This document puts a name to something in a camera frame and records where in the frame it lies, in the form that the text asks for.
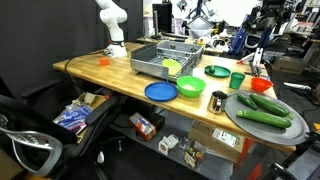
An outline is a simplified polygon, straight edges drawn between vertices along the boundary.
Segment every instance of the gray tray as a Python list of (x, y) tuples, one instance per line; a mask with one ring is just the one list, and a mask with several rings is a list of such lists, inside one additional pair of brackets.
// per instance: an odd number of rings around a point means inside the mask
[[(235, 91), (228, 94), (228, 99), (225, 104), (225, 112), (230, 117), (230, 119), (234, 123), (236, 123), (240, 128), (262, 140), (266, 140), (281, 145), (297, 145), (303, 143), (306, 140), (306, 133), (309, 132), (309, 127), (307, 123), (304, 121), (304, 119), (287, 104), (277, 99), (266, 96), (264, 94), (260, 95), (263, 95), (267, 99), (276, 102), (283, 107), (286, 107), (290, 111), (291, 115), (294, 117), (294, 119), (291, 120), (291, 127), (281, 129), (268, 124), (237, 117), (236, 114), (240, 110), (253, 110), (237, 100), (237, 93), (242, 93), (245, 96), (249, 96), (250, 93), (253, 92)], [(267, 110), (264, 110), (260, 107), (258, 107), (257, 111), (268, 112)]]

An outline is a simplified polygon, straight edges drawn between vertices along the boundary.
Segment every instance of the shelf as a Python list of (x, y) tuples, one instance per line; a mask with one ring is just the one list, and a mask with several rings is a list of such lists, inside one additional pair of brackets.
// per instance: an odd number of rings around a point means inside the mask
[[(110, 127), (145, 147), (162, 154), (158, 150), (158, 143), (161, 141), (163, 136), (168, 137), (171, 134), (175, 134), (179, 138), (187, 137), (194, 121), (169, 111), (164, 111), (161, 115), (166, 118), (165, 125), (157, 132), (156, 136), (148, 142), (140, 140), (136, 136), (133, 128), (119, 128), (114, 124), (111, 124)], [(117, 125), (128, 126), (129, 117), (126, 115), (120, 115), (114, 122)], [(183, 151), (180, 150), (179, 144), (177, 144), (174, 149), (171, 149), (166, 157), (208, 179), (228, 179), (232, 174), (233, 163), (227, 159), (212, 154), (206, 154), (197, 168), (195, 170), (191, 169), (183, 160)]]

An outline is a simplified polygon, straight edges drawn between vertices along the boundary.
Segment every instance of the utensil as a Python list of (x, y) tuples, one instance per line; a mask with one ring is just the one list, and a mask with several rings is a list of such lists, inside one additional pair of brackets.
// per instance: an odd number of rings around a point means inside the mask
[(208, 103), (208, 111), (214, 114), (221, 114), (224, 111), (224, 104), (227, 99), (227, 94), (222, 91), (212, 92), (210, 101)]

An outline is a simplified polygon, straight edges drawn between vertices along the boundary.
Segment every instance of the cardboard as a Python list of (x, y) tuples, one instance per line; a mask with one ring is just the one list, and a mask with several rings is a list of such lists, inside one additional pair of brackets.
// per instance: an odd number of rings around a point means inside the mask
[(277, 71), (283, 71), (292, 74), (301, 74), (307, 63), (301, 58), (278, 56), (272, 67)]
[(320, 84), (318, 84), (317, 88), (313, 91), (313, 96), (315, 100), (320, 103)]
[(1, 180), (11, 180), (23, 171), (19, 164), (2, 149), (0, 149), (0, 167)]
[(234, 163), (238, 163), (242, 153), (245, 138), (234, 133), (229, 133), (200, 121), (196, 121), (190, 132), (189, 138), (199, 141), (204, 146), (217, 152)]
[[(100, 106), (104, 101), (106, 101), (107, 98), (108, 97), (101, 96), (101, 95), (83, 93), (76, 100), (73, 100), (72, 103), (82, 102), (82, 101), (85, 101), (85, 99), (87, 99), (87, 101), (89, 103), (88, 105), (91, 107), (91, 109), (93, 111), (98, 106)], [(58, 123), (58, 120), (60, 119), (61, 115), (62, 115), (62, 113), (53, 122)], [(84, 135), (86, 134), (86, 132), (87, 132), (87, 128), (85, 127), (81, 132), (79, 132), (77, 134), (77, 142), (78, 142), (78, 144), (81, 142), (81, 140), (84, 137)]]

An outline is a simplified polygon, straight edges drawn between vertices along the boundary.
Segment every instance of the blue plate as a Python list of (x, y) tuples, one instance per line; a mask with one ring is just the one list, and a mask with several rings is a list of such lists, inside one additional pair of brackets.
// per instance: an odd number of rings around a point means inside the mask
[(149, 84), (144, 93), (153, 101), (165, 102), (174, 99), (178, 95), (178, 90), (170, 83), (156, 82)]

